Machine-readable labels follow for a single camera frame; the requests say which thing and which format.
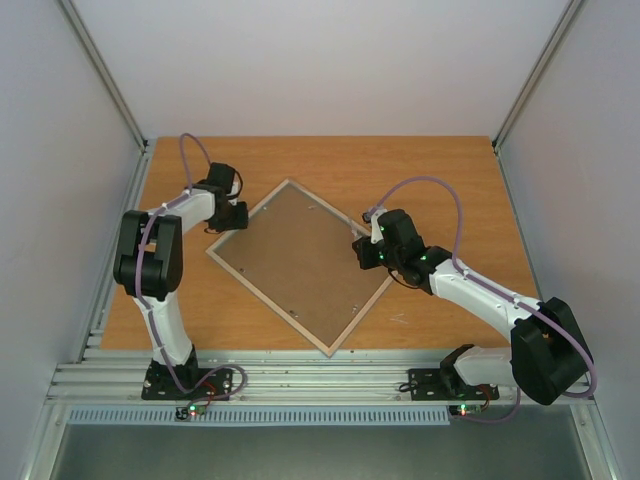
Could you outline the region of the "turquoise picture frame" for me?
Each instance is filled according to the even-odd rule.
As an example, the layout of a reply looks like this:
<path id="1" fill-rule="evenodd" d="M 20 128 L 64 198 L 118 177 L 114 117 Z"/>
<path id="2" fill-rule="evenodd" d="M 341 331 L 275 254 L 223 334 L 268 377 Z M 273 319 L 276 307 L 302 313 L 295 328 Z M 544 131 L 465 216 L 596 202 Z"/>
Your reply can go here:
<path id="1" fill-rule="evenodd" d="M 325 356 L 333 356 L 391 284 L 352 250 L 365 227 L 292 179 L 222 234 L 207 254 Z"/>

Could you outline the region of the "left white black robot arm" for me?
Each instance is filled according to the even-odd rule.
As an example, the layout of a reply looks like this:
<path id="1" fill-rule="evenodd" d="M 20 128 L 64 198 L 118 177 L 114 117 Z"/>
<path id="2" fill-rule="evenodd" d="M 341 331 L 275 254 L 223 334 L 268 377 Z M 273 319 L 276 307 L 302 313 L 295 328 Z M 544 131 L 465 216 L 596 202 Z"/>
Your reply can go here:
<path id="1" fill-rule="evenodd" d="M 115 282 L 143 315 L 153 355 L 145 374 L 145 400 L 186 399 L 203 389 L 205 370 L 182 319 L 177 290 L 184 272 L 183 237 L 204 224 L 216 233 L 248 227 L 248 207 L 239 199 L 244 182 L 224 163 L 152 210 L 123 214 L 113 265 Z"/>

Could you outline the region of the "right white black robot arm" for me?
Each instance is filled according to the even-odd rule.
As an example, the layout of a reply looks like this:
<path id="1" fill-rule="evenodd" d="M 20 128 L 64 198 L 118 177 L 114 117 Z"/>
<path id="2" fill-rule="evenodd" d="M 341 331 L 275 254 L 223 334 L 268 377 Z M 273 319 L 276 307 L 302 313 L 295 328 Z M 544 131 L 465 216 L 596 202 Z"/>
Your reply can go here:
<path id="1" fill-rule="evenodd" d="M 363 270 L 384 268 L 394 281 L 447 300 L 504 337 L 506 348 L 465 344 L 440 363 L 444 390 L 463 396 L 476 386 L 514 387 L 550 405 L 571 396 L 572 386 L 592 372 L 593 357 L 569 305 L 522 296 L 486 278 L 448 250 L 427 246 L 402 209 L 365 212 L 369 234 L 352 248 Z"/>

